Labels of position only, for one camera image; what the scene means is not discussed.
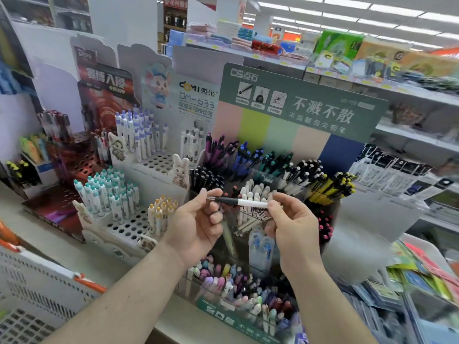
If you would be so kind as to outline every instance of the ds 点石 logo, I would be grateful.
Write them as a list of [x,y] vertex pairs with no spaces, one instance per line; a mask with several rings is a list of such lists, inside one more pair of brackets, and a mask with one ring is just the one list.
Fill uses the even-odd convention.
[[244,80],[256,82],[258,75],[251,72],[244,72],[244,70],[231,69],[231,75],[237,78],[243,78]]

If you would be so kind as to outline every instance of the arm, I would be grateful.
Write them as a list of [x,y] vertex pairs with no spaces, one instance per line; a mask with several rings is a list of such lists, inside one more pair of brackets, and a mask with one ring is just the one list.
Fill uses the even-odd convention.
[[49,336],[44,344],[143,344],[183,273],[204,257],[221,235],[218,204],[204,189],[180,207],[156,248],[100,298]]
[[327,274],[320,258],[317,218],[305,204],[276,193],[268,204],[280,266],[295,291],[301,320],[312,344],[377,344],[370,330]]

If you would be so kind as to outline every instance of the ceiling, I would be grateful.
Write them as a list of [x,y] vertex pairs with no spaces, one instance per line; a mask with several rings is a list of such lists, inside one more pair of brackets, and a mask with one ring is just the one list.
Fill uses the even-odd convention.
[[[274,23],[283,24],[286,30],[292,32],[301,33],[305,29],[317,32],[332,27],[378,36],[383,40],[410,43],[413,48],[422,50],[459,46],[457,0],[253,1],[260,4],[261,12],[275,17]],[[247,3],[245,21],[253,24],[257,13]]]

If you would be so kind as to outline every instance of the red banner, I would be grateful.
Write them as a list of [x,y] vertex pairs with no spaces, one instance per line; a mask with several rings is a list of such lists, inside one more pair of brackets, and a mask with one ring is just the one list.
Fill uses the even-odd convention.
[[164,0],[164,6],[186,10],[188,9],[188,0]]

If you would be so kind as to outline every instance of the person's left hand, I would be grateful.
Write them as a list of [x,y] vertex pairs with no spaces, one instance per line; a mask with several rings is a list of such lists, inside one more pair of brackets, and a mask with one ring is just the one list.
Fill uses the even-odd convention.
[[220,197],[219,188],[209,192],[202,188],[199,195],[177,209],[161,243],[177,253],[185,269],[191,268],[213,248],[223,232],[223,215],[219,204],[207,201],[207,196]]

